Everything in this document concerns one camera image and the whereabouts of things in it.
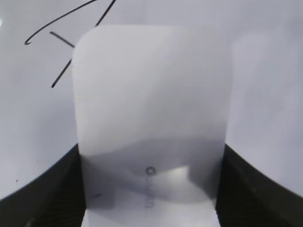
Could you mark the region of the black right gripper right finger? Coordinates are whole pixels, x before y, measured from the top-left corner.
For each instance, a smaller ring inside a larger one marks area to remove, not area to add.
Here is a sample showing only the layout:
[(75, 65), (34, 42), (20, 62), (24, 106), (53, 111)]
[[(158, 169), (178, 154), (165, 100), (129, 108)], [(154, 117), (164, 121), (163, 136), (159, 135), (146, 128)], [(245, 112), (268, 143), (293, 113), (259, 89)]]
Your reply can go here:
[(301, 227), (303, 199), (224, 147), (215, 206), (222, 227)]

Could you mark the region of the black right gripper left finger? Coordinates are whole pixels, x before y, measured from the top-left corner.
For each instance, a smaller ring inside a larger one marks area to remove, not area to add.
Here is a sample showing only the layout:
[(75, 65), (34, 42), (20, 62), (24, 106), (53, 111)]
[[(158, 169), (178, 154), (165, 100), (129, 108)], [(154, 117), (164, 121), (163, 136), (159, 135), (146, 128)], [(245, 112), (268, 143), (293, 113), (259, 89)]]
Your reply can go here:
[(37, 179), (0, 201), (2, 227), (80, 227), (86, 210), (75, 145)]

